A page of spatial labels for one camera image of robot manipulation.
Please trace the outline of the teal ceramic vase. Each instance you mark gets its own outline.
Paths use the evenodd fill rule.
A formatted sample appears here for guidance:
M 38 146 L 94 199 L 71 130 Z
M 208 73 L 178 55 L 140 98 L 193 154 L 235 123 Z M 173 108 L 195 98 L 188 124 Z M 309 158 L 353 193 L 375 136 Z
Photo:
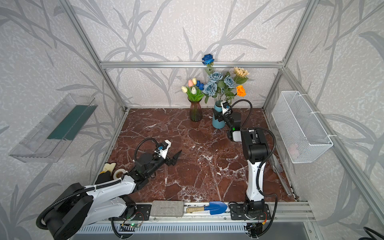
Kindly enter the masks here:
M 212 125 L 216 129 L 222 129 L 225 127 L 226 123 L 223 120 L 223 111 L 221 107 L 218 107 L 217 105 L 214 106 L 213 109 L 213 119 L 212 119 Z

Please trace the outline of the blue rose stem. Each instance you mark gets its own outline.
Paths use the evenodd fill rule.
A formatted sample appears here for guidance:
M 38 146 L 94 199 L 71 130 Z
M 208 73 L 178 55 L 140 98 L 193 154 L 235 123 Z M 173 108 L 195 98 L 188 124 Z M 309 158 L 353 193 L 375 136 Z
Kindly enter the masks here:
M 202 63 L 203 65 L 206 66 L 205 71 L 207 72 L 208 75 L 211 75 L 214 72 L 214 68 L 213 68 L 214 61 L 215 59 L 212 54 L 204 55 L 202 58 Z

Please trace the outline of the red glass vase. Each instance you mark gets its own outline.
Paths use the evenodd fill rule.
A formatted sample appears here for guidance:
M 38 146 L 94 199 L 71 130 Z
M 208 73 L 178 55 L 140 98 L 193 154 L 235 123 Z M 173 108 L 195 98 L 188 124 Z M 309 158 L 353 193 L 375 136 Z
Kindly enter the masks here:
M 203 118 L 203 112 L 200 102 L 191 102 L 190 106 L 190 120 L 193 122 L 199 122 Z

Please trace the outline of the cream sunflower stem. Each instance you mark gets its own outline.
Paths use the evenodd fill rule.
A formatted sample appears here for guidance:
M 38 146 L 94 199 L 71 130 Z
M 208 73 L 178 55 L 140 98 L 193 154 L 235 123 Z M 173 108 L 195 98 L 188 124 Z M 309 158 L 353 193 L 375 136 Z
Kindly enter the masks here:
M 234 77 L 235 83 L 238 85 L 242 85 L 242 84 L 247 82 L 247 80 L 249 79 L 248 75 L 250 73 L 247 70 L 245 70 L 244 68 L 235 67 L 234 68 L 234 74 L 235 74 L 235 77 Z

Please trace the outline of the teal hydrangea bouquet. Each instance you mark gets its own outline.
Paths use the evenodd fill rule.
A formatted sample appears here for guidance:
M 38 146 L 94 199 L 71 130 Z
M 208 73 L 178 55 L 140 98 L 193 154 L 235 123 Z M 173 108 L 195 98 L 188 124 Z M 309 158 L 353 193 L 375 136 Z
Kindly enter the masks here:
M 236 83 L 230 73 L 227 72 L 223 75 L 219 72 L 214 72 L 208 76 L 208 80 L 202 90 L 205 95 L 204 102 L 207 103 L 209 98 L 212 98 L 218 107 L 222 101 L 231 104 L 237 94 L 234 92 Z

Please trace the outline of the orange daisy stem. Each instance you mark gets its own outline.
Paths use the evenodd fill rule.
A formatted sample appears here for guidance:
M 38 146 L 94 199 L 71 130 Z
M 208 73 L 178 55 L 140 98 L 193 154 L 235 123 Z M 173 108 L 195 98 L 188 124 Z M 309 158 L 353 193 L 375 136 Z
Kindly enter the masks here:
M 236 90 L 237 90 L 237 96 L 239 96 L 239 97 L 245 97 L 246 96 L 246 91 L 242 85 L 237 86 Z

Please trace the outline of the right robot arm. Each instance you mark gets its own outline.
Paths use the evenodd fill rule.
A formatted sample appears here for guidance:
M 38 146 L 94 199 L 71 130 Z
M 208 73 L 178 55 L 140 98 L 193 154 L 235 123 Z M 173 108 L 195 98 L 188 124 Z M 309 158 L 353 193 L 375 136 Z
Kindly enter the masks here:
M 229 127 L 227 136 L 231 141 L 242 143 L 243 154 L 248 163 L 249 180 L 246 200 L 243 204 L 229 203 L 231 219 L 262 220 L 264 225 L 268 220 L 273 219 L 269 206 L 265 203 L 267 195 L 263 192 L 264 169 L 267 160 L 276 149 L 276 143 L 270 149 L 265 132 L 272 136 L 273 141 L 276 141 L 276 137 L 267 128 L 241 128 L 240 113 L 215 114 L 215 118 L 227 124 Z

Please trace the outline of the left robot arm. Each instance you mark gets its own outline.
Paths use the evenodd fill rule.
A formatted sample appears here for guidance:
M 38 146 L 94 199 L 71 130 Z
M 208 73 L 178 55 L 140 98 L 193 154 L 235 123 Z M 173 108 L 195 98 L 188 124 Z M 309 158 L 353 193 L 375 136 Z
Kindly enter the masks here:
M 127 219 L 127 214 L 136 209 L 136 204 L 129 195 L 148 184 L 152 175 L 164 164 L 174 166 L 182 154 L 178 151 L 173 157 L 168 157 L 172 145 L 169 140 L 158 143 L 154 138 L 146 138 L 144 141 L 155 144 L 153 153 L 134 156 L 134 167 L 128 172 L 121 170 L 119 178 L 113 176 L 116 165 L 106 163 L 94 185 L 70 185 L 39 214 L 36 226 L 50 231 L 55 240 L 67 240 L 82 227 L 98 221 Z

